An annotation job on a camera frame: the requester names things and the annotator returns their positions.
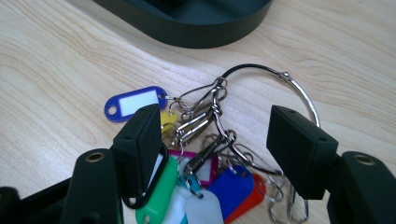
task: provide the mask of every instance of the black plastic base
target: black plastic base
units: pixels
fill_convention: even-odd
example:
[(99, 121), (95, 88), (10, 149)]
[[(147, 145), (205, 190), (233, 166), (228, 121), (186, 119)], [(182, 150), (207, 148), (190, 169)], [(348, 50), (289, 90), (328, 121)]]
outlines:
[(271, 0), (93, 0), (165, 44), (208, 49), (231, 44), (262, 22)]

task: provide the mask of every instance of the screw hole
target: screw hole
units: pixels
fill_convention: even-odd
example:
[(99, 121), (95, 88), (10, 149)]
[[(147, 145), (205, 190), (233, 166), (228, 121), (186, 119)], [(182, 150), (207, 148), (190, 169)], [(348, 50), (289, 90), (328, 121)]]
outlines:
[(373, 159), (363, 156), (363, 155), (355, 155), (353, 156), (355, 160), (363, 165), (375, 165), (375, 161)]
[(85, 161), (87, 162), (97, 162), (101, 161), (105, 157), (105, 154), (102, 152), (94, 152), (91, 155), (87, 156), (85, 158)]

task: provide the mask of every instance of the light blue key tag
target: light blue key tag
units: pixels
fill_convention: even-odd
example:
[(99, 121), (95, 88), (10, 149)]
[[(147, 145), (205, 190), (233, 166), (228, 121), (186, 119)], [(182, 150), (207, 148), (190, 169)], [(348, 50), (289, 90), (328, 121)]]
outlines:
[(219, 199), (206, 189), (197, 192), (203, 197), (191, 195), (186, 202), (186, 216), (189, 224), (222, 224)]
[[(189, 181), (192, 190), (199, 191), (201, 189), (193, 177), (190, 177)], [(192, 193), (187, 189), (186, 182), (184, 181), (184, 176), (181, 175), (172, 192), (163, 224), (187, 224), (186, 203), (191, 195)]]

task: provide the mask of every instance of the key tag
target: key tag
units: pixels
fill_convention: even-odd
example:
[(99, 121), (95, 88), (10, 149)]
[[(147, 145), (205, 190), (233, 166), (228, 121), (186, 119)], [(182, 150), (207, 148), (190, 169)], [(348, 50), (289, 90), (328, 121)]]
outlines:
[(170, 157), (147, 204), (142, 208), (136, 209), (135, 217), (137, 223), (160, 224), (163, 222), (176, 182), (177, 161)]
[(214, 193), (203, 189), (197, 192), (201, 198), (191, 195), (186, 203), (186, 216), (189, 224), (222, 224), (219, 199)]
[(173, 113), (170, 110), (162, 111), (160, 113), (160, 117), (161, 117), (161, 132), (162, 133), (165, 133), (166, 131), (168, 131), (169, 129), (174, 127), (174, 125), (177, 122), (177, 114)]
[(168, 103), (164, 97), (166, 95), (166, 91), (158, 86), (115, 95), (107, 100), (105, 115), (111, 121), (122, 122), (128, 120), (137, 109), (145, 105), (159, 104), (160, 109), (164, 109)]
[(221, 205), (224, 220), (253, 191), (254, 180), (245, 166), (235, 165), (225, 170), (207, 189), (213, 192)]
[(224, 223), (228, 224), (233, 222), (264, 200), (264, 195), (267, 192), (265, 180), (258, 174), (252, 174), (252, 176), (254, 180), (253, 191), (251, 191), (247, 198), (227, 217), (227, 219), (225, 219)]
[[(198, 182), (192, 176), (189, 177), (189, 182), (192, 190), (199, 191), (201, 189)], [(181, 175), (172, 192), (163, 224), (187, 224), (186, 203), (190, 196), (192, 196), (192, 193), (187, 189), (184, 176)]]

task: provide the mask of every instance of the wooden surface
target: wooden surface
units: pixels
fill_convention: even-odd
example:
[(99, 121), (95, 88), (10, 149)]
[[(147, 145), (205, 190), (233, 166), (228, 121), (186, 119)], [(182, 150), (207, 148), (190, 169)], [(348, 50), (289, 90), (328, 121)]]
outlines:
[[(275, 0), (247, 37), (181, 49), (88, 0), (2, 0), (0, 186), (24, 198), (69, 177), (83, 152), (110, 147), (123, 125), (103, 114), (111, 96), (151, 85), (178, 96), (240, 63), (288, 71), (313, 99), (322, 129), (339, 141), (339, 154), (371, 154), (395, 175), (395, 11), (392, 0)], [(265, 149), (271, 105), (307, 115), (304, 104), (254, 69), (232, 75), (228, 90), (224, 126), (273, 162)], [(329, 222), (326, 200), (310, 203), (309, 223)], [(236, 223), (269, 222), (266, 206)], [(124, 213), (135, 223), (134, 211)]]

